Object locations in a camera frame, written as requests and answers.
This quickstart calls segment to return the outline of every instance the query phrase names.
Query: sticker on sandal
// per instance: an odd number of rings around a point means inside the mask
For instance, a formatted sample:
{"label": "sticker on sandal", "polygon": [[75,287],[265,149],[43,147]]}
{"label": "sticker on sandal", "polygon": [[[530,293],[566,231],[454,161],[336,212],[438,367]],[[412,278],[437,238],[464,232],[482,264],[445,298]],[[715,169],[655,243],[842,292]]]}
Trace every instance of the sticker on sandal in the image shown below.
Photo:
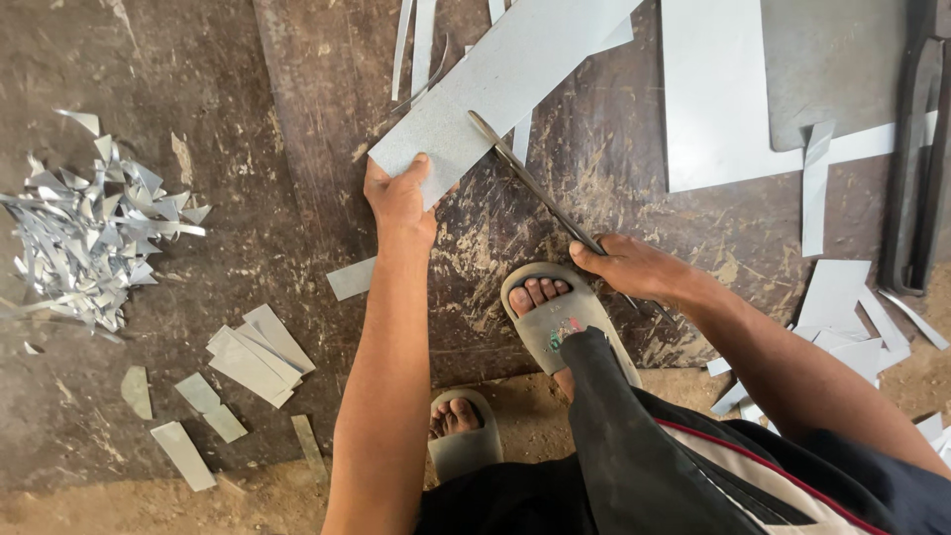
{"label": "sticker on sandal", "polygon": [[581,328],[581,324],[578,323],[578,320],[574,316],[565,318],[558,323],[557,328],[552,329],[552,336],[549,340],[548,347],[554,351],[558,352],[558,349],[561,347],[562,342],[565,341],[570,335],[575,334],[576,332],[581,332],[584,330]]}

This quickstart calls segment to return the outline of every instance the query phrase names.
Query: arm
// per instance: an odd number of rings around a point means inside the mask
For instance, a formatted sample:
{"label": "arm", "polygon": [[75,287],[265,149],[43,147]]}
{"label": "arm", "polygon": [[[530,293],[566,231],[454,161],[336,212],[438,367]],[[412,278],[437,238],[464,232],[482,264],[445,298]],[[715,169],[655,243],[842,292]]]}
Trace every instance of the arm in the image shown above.
{"label": "arm", "polygon": [[391,179],[371,159],[363,192],[379,250],[363,334],[334,429],[334,467],[323,533],[409,533],[422,492],[429,429],[426,272],[436,237],[417,156]]}
{"label": "arm", "polygon": [[908,418],[832,355],[674,256],[619,234],[605,236],[601,246],[610,256],[574,242],[572,258],[618,291],[687,316],[784,437],[795,442],[828,429],[951,479],[951,470]]}

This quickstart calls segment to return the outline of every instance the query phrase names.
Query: scissors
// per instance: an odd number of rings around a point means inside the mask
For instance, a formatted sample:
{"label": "scissors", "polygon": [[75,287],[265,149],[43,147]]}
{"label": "scissors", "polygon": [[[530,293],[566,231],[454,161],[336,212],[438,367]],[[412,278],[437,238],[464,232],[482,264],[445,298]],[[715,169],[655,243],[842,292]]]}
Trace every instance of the scissors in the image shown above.
{"label": "scissors", "polygon": [[[568,217],[568,214],[566,214],[564,210],[559,208],[558,205],[554,203],[552,198],[548,196],[548,193],[546,193],[538,185],[528,170],[525,169],[525,165],[515,157],[512,150],[509,149],[507,145],[505,145],[504,141],[502,141],[502,138],[498,137],[498,134],[495,133],[495,130],[489,126],[489,123],[486,123],[485,119],[483,119],[478,113],[472,111],[471,109],[469,110],[469,116],[472,117],[475,124],[479,127],[479,129],[482,130],[482,133],[484,133],[486,137],[488,137],[493,142],[495,154],[498,155],[498,159],[501,160],[503,164],[509,166],[513,171],[515,171],[515,176],[518,177],[518,180],[520,180],[526,188],[530,189],[532,193],[534,193],[535,196],[541,200],[545,207],[548,208],[548,212],[550,212],[551,215],[554,216],[556,220],[558,220],[558,223],[560,223],[561,226],[566,231],[568,231],[572,238],[588,246],[591,248],[591,250],[600,254],[601,256],[608,256],[608,253],[605,252],[601,245],[595,242],[593,238],[588,235],[588,232],[585,232],[584,229],[582,229],[572,218]],[[625,295],[623,293],[621,293],[621,295],[624,296],[624,299],[628,302],[628,305],[631,305],[631,308],[637,312],[641,311],[630,295]],[[667,314],[667,311],[664,310],[664,308],[661,307],[659,303],[656,301],[651,301],[650,303],[657,310],[657,312],[664,317],[664,319],[670,322],[671,325],[677,325],[676,322],[673,321],[673,318],[670,317],[670,314]]]}

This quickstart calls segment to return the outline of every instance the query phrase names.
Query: sandal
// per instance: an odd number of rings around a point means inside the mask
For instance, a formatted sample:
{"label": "sandal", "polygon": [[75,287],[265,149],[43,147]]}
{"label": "sandal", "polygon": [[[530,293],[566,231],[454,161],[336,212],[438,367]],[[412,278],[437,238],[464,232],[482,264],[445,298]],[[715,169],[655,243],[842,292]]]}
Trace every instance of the sandal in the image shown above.
{"label": "sandal", "polygon": [[482,427],[460,431],[429,441],[429,456],[436,466],[440,483],[474,472],[484,466],[502,462],[502,441],[489,402],[482,394],[469,388],[456,388],[443,393],[430,404],[430,413],[443,402],[463,398],[472,406]]}
{"label": "sandal", "polygon": [[[524,316],[518,317],[512,310],[512,305],[509,304],[509,294],[516,287],[524,286],[527,279],[543,277],[553,281],[565,281],[572,287],[572,291],[559,295],[533,308]],[[588,327],[597,327],[605,332],[611,342],[614,357],[628,384],[641,387],[640,375],[627,350],[624,349],[624,345],[621,344],[621,339],[614,330],[608,312],[585,280],[573,270],[550,262],[528,264],[516,269],[505,279],[502,283],[501,297],[502,306],[512,318],[522,343],[545,373],[554,375],[558,370],[566,367],[558,350],[568,335]]]}

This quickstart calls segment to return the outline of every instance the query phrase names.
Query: hand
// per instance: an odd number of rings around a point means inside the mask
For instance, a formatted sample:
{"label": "hand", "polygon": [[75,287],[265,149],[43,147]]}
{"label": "hand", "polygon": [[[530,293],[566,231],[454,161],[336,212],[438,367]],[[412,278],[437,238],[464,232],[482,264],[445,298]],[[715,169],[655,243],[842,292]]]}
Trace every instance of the hand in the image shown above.
{"label": "hand", "polygon": [[[377,218],[379,248],[394,248],[403,252],[419,251],[429,256],[436,239],[437,202],[427,211],[422,210],[422,192],[419,186],[429,175],[429,157],[417,154],[406,172],[390,178],[373,158],[366,163],[363,195]],[[446,195],[458,188],[453,186]]]}
{"label": "hand", "polygon": [[658,301],[680,308],[709,275],[679,258],[621,234],[595,236],[609,256],[600,256],[581,242],[572,242],[572,260],[591,273],[601,275],[611,287],[637,299]]}

